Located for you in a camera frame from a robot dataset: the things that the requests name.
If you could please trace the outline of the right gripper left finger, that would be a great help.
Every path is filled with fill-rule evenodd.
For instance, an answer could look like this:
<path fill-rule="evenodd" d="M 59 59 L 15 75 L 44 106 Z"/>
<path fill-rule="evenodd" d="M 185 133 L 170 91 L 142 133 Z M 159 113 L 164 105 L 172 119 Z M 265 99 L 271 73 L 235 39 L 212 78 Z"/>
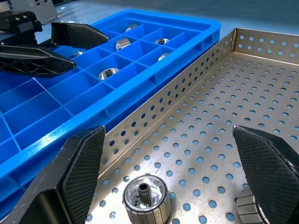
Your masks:
<path fill-rule="evenodd" d="M 69 137 L 0 224 L 85 224 L 97 186 L 106 129 Z"/>

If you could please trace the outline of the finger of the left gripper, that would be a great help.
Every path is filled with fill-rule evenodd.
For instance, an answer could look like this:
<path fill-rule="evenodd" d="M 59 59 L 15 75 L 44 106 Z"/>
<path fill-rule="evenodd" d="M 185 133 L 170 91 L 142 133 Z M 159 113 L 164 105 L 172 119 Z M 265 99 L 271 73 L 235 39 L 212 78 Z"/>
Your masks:
<path fill-rule="evenodd" d="M 51 43 L 55 46 L 92 49 L 108 41 L 106 34 L 88 24 L 51 23 Z"/>
<path fill-rule="evenodd" d="M 8 74 L 54 78 L 76 67 L 74 61 L 45 47 L 0 45 L 0 71 Z"/>

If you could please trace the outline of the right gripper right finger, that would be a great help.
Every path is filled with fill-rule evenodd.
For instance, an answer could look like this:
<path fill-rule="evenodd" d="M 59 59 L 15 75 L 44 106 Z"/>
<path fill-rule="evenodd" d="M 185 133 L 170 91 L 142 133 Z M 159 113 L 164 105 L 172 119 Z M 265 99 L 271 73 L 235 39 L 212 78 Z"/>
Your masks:
<path fill-rule="evenodd" d="M 299 154 L 261 130 L 234 126 L 232 134 L 265 224 L 299 224 Z"/>

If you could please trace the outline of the grey perforated metal box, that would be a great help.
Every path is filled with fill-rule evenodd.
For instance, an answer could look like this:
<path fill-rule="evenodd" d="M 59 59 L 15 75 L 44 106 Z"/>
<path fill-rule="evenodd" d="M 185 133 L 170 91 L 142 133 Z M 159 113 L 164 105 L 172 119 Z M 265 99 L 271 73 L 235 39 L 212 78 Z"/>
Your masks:
<path fill-rule="evenodd" d="M 11 0 L 16 10 L 31 11 L 43 25 L 58 18 L 52 0 Z"/>

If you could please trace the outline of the blue compartment tray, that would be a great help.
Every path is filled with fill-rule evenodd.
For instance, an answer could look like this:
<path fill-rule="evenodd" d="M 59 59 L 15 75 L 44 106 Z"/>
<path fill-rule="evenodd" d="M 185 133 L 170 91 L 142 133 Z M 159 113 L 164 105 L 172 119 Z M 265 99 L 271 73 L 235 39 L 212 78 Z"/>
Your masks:
<path fill-rule="evenodd" d="M 221 23 L 131 9 L 93 26 L 109 41 L 75 57 L 77 67 L 67 73 L 45 79 L 0 72 L 0 220 L 70 136 L 94 126 L 113 129 L 215 45 Z M 131 44 L 116 51 L 122 38 Z M 169 41 L 154 43 L 159 38 Z M 158 61 L 163 53 L 169 54 Z M 98 79 L 109 68 L 119 71 Z"/>

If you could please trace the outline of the perforated metal tray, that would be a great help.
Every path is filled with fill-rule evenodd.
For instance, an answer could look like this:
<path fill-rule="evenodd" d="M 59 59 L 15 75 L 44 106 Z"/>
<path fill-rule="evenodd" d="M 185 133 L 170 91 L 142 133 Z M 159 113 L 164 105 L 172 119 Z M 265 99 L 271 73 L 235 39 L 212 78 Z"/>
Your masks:
<path fill-rule="evenodd" d="M 299 35 L 234 29 L 109 131 L 85 224 L 131 224 L 124 189 L 148 174 L 168 187 L 165 224 L 239 224 L 235 126 L 299 154 Z"/>

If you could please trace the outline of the blue table cover sheet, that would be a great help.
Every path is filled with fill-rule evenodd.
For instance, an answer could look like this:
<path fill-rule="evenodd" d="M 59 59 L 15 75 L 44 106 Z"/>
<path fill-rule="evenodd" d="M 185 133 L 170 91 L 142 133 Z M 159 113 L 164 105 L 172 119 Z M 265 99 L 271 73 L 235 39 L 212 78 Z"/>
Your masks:
<path fill-rule="evenodd" d="M 221 37 L 234 28 L 299 35 L 299 0 L 75 0 L 57 7 L 60 21 L 88 24 L 127 9 L 217 20 Z"/>

